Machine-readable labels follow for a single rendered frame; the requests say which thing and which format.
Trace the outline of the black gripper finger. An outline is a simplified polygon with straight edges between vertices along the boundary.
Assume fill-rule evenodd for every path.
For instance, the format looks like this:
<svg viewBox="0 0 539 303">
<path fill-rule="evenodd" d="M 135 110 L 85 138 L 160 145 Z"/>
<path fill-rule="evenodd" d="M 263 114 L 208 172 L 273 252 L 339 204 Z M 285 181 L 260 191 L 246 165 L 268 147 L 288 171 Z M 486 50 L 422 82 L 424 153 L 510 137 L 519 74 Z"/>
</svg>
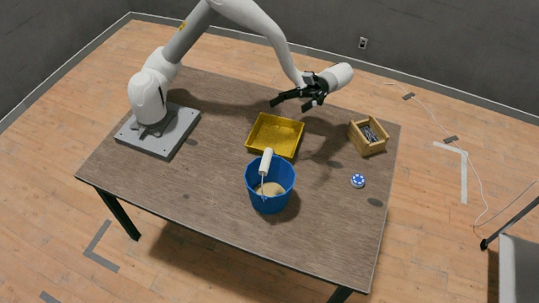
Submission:
<svg viewBox="0 0 539 303">
<path fill-rule="evenodd" d="M 304 91 L 304 90 L 308 90 L 308 89 L 309 89 L 308 87 L 305 87 L 305 88 L 297 87 L 297 88 L 293 88 L 291 90 L 287 90 L 287 91 L 278 93 L 279 94 L 278 97 L 273 98 L 273 99 L 271 99 L 269 101 L 270 102 L 270 107 L 273 108 L 277 104 L 284 103 L 284 100 L 287 100 L 287 99 L 303 98 L 303 96 L 301 96 L 300 92 Z"/>
<path fill-rule="evenodd" d="M 324 99 L 327 97 L 327 91 L 326 90 L 323 90 L 320 93 L 317 93 L 317 94 L 320 94 L 318 99 L 317 99 L 317 97 L 315 95 L 314 88 L 311 88 L 311 91 L 312 91 L 313 99 L 309 100 L 308 102 L 306 102 L 305 104 L 303 104 L 301 106 L 303 114 L 305 112 L 307 112 L 309 109 L 313 108 L 314 106 L 317 106 L 317 105 L 322 106 Z"/>
</svg>

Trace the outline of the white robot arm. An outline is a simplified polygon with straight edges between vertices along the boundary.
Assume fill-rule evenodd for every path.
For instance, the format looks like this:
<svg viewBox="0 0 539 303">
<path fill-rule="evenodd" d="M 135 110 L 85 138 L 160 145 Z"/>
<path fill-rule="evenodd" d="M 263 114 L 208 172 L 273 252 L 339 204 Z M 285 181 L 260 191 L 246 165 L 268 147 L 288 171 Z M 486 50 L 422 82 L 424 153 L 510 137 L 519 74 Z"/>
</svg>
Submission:
<svg viewBox="0 0 539 303">
<path fill-rule="evenodd" d="M 128 98 L 137 120 L 130 128 L 141 138 L 145 134 L 160 138 L 177 115 L 175 110 L 166 109 L 168 87 L 182 66 L 181 59 L 220 14 L 265 36 L 295 88 L 314 87 L 322 77 L 328 83 L 329 95 L 349 84 L 354 76 L 347 63 L 332 65 L 318 74 L 297 70 L 283 32 L 252 0 L 200 0 L 169 42 L 158 47 L 129 81 Z"/>
</svg>

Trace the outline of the yellow shallow tray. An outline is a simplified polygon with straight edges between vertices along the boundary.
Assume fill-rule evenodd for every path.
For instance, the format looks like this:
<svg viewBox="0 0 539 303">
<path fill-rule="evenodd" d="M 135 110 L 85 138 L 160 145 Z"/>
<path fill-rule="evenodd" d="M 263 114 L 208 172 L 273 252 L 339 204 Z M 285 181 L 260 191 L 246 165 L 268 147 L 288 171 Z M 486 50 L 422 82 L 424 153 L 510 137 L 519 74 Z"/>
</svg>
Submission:
<svg viewBox="0 0 539 303">
<path fill-rule="evenodd" d="M 304 124 L 260 112 L 244 146 L 260 154 L 264 154 L 264 149 L 269 147 L 274 149 L 275 155 L 289 162 L 295 153 Z"/>
</svg>

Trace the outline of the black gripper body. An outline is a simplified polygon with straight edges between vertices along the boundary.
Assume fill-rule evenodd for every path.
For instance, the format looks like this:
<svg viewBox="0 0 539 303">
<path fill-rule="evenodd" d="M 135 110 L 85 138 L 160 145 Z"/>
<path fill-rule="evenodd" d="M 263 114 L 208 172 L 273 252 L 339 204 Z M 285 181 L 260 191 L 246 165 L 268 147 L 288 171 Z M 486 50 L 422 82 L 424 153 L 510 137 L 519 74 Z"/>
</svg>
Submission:
<svg viewBox="0 0 539 303">
<path fill-rule="evenodd" d="M 324 78 L 319 77 L 319 81 L 316 82 L 316 84 L 317 85 L 314 86 L 314 87 L 307 86 L 309 89 L 302 91 L 302 96 L 304 98 L 311 98 L 312 97 L 311 88 L 314 88 L 315 95 L 316 95 L 317 98 L 319 98 L 319 95 L 320 95 L 320 94 L 317 94 L 317 93 L 320 93 L 323 90 L 327 90 L 327 93 L 328 93 L 329 86 L 328 86 L 327 81 Z"/>
</svg>

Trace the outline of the blue bucket with white handle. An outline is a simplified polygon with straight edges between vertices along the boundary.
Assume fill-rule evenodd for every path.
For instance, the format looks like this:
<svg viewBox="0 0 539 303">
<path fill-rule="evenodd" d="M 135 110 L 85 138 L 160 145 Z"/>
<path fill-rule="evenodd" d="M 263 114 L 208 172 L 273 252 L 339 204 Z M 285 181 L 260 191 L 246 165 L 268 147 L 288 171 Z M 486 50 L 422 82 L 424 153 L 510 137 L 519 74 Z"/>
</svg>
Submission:
<svg viewBox="0 0 539 303">
<path fill-rule="evenodd" d="M 259 213 L 273 215 L 286 207 L 296 173 L 287 160 L 267 147 L 262 157 L 256 157 L 247 165 L 243 176 L 252 206 Z"/>
</svg>

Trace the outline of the wooden crate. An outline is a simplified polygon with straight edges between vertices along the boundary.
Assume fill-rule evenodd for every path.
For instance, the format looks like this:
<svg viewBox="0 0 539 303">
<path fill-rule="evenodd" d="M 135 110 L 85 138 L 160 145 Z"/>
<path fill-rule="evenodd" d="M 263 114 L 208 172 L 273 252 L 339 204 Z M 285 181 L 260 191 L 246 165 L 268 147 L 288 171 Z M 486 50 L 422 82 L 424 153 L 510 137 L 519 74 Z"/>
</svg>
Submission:
<svg viewBox="0 0 539 303">
<path fill-rule="evenodd" d="M 372 114 L 366 120 L 350 120 L 346 135 L 361 157 L 383 151 L 390 137 Z"/>
</svg>

